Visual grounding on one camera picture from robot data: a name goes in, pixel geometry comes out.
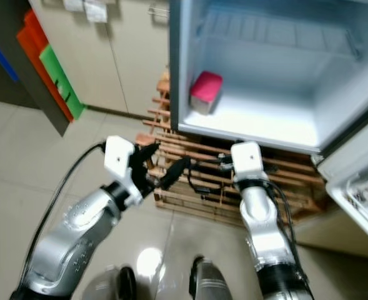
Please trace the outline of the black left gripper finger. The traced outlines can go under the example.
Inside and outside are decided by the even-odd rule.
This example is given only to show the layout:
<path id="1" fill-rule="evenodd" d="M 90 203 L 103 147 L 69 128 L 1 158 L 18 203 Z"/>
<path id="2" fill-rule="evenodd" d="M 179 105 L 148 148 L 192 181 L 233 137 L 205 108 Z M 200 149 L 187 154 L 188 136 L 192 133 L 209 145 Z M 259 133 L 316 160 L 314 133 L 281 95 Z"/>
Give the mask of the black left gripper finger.
<path id="1" fill-rule="evenodd" d="M 136 163 L 143 164 L 150 160 L 153 157 L 153 154 L 155 154 L 156 151 L 158 151 L 160 147 L 160 143 L 150 143 L 144 146 L 136 146 Z"/>
<path id="2" fill-rule="evenodd" d="M 172 163 L 172 166 L 167 168 L 166 174 L 161 177 L 156 186 L 163 189 L 163 191 L 167 191 L 170 186 L 172 186 L 178 178 L 186 172 L 187 183 L 193 187 L 191 182 L 192 164 L 193 159 L 191 157 L 182 157 L 181 159 L 178 159 Z"/>

